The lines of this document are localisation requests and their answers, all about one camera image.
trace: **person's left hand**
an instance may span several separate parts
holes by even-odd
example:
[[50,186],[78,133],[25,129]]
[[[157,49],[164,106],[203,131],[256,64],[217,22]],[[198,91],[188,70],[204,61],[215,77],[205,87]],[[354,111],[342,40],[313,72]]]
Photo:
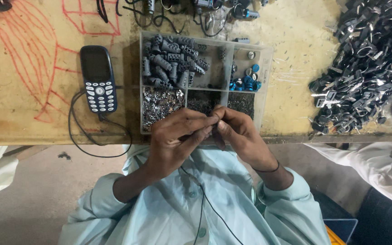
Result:
[[183,108],[154,123],[150,154],[145,163],[149,172],[159,180],[178,169],[218,121],[217,116],[207,117]]

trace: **mobile phone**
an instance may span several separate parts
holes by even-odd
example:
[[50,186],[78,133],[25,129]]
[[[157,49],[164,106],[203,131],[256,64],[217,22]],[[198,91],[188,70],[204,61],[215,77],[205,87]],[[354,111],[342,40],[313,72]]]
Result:
[[80,59],[90,111],[97,114],[115,112],[116,86],[108,50],[97,45],[84,46]]

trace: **hand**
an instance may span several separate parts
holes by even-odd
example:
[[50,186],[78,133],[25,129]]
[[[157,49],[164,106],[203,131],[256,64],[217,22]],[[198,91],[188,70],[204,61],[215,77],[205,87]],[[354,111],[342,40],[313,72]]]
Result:
[[225,149],[224,140],[227,140],[238,156],[255,170],[272,171],[277,168],[275,157],[248,115],[221,105],[216,105],[211,115],[221,119],[213,131],[214,141],[221,150]]
[[145,165],[158,180],[178,169],[190,153],[209,136],[217,116],[180,109],[152,126],[151,149]]

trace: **forearm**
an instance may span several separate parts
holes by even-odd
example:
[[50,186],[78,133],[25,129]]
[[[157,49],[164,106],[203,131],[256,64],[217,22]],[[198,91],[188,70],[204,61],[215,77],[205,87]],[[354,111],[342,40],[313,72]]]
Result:
[[264,185],[267,188],[273,191],[282,191],[291,186],[294,180],[293,175],[282,165],[280,165],[278,168],[278,161],[271,152],[269,152],[269,156],[265,165],[267,168],[261,171],[256,170],[256,173],[261,177]]
[[127,203],[155,181],[158,179],[143,164],[131,174],[118,178],[113,184],[113,194],[120,202]]

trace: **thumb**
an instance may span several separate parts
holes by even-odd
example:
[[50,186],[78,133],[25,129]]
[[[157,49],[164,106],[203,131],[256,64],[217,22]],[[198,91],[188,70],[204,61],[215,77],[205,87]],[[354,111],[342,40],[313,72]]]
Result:
[[227,140],[231,143],[232,147],[240,145],[245,137],[237,134],[231,126],[225,123],[223,120],[220,120],[217,124],[217,131],[222,136],[224,140]]

